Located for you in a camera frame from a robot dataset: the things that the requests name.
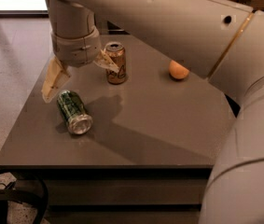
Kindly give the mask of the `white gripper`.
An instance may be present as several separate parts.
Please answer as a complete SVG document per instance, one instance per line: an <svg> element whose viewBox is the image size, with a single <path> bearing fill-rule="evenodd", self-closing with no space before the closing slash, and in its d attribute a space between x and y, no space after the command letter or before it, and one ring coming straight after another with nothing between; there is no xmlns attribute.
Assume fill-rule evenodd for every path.
<svg viewBox="0 0 264 224"><path fill-rule="evenodd" d="M49 61L41 90L46 103L50 103L70 79L68 66L80 67L93 61L105 70L119 72L118 65L104 50L101 50L102 45L97 28L80 38L61 38L51 34L51 39L55 56Z"/></svg>

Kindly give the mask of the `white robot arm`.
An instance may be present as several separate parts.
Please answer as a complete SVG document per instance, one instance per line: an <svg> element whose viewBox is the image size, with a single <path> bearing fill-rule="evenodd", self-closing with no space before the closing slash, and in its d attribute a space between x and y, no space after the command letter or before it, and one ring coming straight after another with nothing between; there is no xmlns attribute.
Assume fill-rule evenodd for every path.
<svg viewBox="0 0 264 224"><path fill-rule="evenodd" d="M61 1L113 22L240 106L199 224L264 224L264 12L227 0Z"/></svg>

